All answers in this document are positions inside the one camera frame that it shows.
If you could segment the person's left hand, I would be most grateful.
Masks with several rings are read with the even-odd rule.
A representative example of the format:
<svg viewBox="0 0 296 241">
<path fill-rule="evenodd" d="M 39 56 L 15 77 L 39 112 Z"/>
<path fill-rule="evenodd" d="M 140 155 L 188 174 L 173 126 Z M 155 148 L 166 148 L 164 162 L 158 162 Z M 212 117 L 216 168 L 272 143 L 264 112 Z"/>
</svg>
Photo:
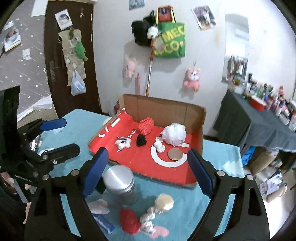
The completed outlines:
<svg viewBox="0 0 296 241">
<path fill-rule="evenodd" d="M 18 194 L 14 187 L 15 180 L 7 172 L 1 173 L 1 180 L 3 181 L 4 186 L 8 189 L 9 193 L 11 193 L 14 196 Z M 26 205 L 26 210 L 25 210 L 26 218 L 28 217 L 31 204 L 32 204 L 31 202 L 28 202 Z"/>
</svg>

